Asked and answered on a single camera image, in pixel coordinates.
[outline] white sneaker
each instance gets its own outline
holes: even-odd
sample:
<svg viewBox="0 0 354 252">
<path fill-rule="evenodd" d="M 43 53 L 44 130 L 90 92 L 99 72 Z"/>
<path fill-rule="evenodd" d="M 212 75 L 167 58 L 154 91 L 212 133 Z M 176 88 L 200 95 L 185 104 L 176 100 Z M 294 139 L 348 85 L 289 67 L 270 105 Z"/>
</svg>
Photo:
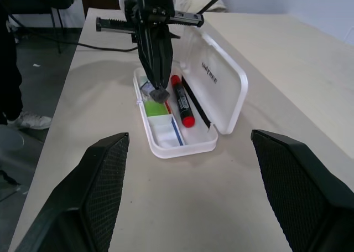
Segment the white sneaker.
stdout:
<svg viewBox="0 0 354 252">
<path fill-rule="evenodd" d="M 47 116 L 36 115 L 28 111 L 22 111 L 16 120 L 7 121 L 7 124 L 8 126 L 17 129 L 30 128 L 42 130 L 50 127 L 51 118 Z"/>
</svg>

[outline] mesh surface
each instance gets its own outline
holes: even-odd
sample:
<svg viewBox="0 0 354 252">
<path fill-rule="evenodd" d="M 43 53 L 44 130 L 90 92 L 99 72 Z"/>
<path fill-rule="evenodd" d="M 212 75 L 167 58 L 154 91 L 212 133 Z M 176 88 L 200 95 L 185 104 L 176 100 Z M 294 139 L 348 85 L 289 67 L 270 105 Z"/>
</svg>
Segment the mesh surface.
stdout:
<svg viewBox="0 0 354 252">
<path fill-rule="evenodd" d="M 108 150 L 85 202 L 86 220 L 99 252 L 107 252 L 110 247 L 121 203 L 128 145 L 128 137 L 124 137 Z"/>
<path fill-rule="evenodd" d="M 255 133 L 253 143 L 268 200 L 294 252 L 307 251 L 329 204 L 282 145 Z"/>
</svg>

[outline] floor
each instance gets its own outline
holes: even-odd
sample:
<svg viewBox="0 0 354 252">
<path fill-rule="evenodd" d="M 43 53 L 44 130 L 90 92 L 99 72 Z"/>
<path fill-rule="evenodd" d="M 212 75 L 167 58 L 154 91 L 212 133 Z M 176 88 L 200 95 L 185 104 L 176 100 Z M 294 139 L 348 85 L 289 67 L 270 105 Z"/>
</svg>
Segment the floor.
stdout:
<svg viewBox="0 0 354 252">
<path fill-rule="evenodd" d="M 79 32 L 67 33 L 65 39 L 76 42 L 79 36 Z M 17 45 L 24 110 L 54 115 L 76 47 L 61 45 L 61 48 L 63 52 L 59 55 L 55 43 L 34 36 L 21 39 Z M 47 133 L 17 132 L 24 140 L 20 151 L 9 152 L 0 148 L 0 169 L 22 184 L 20 191 L 0 202 L 0 252 L 8 251 Z M 15 190 L 16 187 L 0 177 L 0 199 Z"/>
</svg>

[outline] red marker cap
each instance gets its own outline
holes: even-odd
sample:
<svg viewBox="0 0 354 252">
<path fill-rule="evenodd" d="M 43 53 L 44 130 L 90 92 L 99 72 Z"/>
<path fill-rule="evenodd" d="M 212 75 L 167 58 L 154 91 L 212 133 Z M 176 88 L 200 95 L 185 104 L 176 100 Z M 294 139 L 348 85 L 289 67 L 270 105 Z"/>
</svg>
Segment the red marker cap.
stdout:
<svg viewBox="0 0 354 252">
<path fill-rule="evenodd" d="M 179 76 L 177 75 L 173 75 L 171 77 L 171 83 L 172 83 L 172 86 L 178 84 L 178 83 L 181 83 L 181 79 L 179 78 Z"/>
<path fill-rule="evenodd" d="M 193 116 L 187 116 L 187 117 L 183 118 L 182 124 L 185 127 L 192 127 L 195 124 L 195 119 Z"/>
</svg>

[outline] red marker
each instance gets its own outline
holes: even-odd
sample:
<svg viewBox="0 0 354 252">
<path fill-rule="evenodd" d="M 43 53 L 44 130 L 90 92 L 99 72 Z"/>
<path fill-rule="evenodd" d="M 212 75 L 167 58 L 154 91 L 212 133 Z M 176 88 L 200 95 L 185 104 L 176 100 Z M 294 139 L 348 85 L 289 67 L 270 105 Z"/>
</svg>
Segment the red marker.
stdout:
<svg viewBox="0 0 354 252">
<path fill-rule="evenodd" d="M 177 102 L 178 102 L 178 109 L 179 114 L 182 119 L 182 124 L 185 127 L 192 127 L 195 124 L 195 119 L 192 113 L 192 109 L 188 103 L 186 92 L 183 89 L 182 82 L 177 75 L 173 75 L 171 77 L 171 83 L 173 91 L 175 92 Z"/>
</svg>

